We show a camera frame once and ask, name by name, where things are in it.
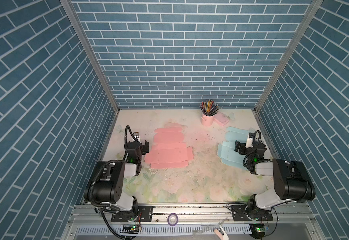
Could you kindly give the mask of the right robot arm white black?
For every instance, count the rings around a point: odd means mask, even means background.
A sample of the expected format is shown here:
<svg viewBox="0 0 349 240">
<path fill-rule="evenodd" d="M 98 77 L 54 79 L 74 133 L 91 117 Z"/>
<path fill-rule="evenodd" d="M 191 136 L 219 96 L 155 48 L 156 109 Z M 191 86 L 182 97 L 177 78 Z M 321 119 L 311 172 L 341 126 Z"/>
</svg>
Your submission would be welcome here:
<svg viewBox="0 0 349 240">
<path fill-rule="evenodd" d="M 302 162 L 264 158 L 266 145 L 259 130 L 249 133 L 246 143 L 236 141 L 234 151 L 244 156 L 242 165 L 251 174 L 273 178 L 273 187 L 247 201 L 245 214 L 250 220 L 266 219 L 283 204 L 315 199 L 315 188 Z"/>
</svg>

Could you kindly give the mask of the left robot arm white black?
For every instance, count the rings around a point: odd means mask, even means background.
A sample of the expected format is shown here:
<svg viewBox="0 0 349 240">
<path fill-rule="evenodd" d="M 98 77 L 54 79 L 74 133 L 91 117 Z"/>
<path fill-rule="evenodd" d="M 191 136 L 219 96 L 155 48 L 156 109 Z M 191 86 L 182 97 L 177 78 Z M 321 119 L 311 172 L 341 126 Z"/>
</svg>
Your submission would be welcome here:
<svg viewBox="0 0 349 240">
<path fill-rule="evenodd" d="M 153 206 L 140 206 L 136 197 L 123 192 L 125 177 L 136 177 L 142 168 L 142 156 L 149 153 L 149 142 L 143 145 L 139 133 L 130 126 L 124 131 L 124 156 L 122 160 L 97 162 L 84 191 L 84 200 L 104 220 L 109 231 L 121 240 L 132 240 L 142 230 L 140 223 L 151 222 Z M 106 213 L 112 214 L 114 223 L 134 223 L 117 233 L 109 224 Z"/>
</svg>

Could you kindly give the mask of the pink paper box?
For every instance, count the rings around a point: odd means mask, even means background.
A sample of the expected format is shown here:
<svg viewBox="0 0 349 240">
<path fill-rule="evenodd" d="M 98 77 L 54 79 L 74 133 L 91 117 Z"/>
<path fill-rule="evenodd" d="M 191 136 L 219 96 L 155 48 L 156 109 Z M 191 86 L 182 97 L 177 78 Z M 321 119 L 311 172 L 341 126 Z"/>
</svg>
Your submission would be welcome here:
<svg viewBox="0 0 349 240">
<path fill-rule="evenodd" d="M 154 133 L 153 146 L 144 158 L 151 169 L 184 168 L 194 159 L 193 148 L 184 142 L 181 127 L 159 128 Z"/>
</svg>

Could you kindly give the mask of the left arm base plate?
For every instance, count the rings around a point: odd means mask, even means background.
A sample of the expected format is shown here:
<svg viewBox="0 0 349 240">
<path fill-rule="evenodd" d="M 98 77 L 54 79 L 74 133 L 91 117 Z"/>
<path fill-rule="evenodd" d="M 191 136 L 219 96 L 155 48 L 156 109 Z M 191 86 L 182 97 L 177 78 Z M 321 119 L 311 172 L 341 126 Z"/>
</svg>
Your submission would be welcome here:
<svg viewBox="0 0 349 240">
<path fill-rule="evenodd" d="M 112 223 L 151 222 L 153 206 L 134 206 L 130 211 L 120 211 L 111 217 Z"/>
</svg>

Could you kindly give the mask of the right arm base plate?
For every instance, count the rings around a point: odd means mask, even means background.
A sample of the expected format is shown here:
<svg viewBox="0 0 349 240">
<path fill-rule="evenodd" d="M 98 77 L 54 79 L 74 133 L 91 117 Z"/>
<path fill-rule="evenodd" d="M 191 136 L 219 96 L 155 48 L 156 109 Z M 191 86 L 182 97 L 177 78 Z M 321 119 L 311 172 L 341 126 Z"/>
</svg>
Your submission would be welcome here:
<svg viewBox="0 0 349 240">
<path fill-rule="evenodd" d="M 270 210 L 262 210 L 244 204 L 233 204 L 227 208 L 231 211 L 235 222 L 273 221 Z"/>
</svg>

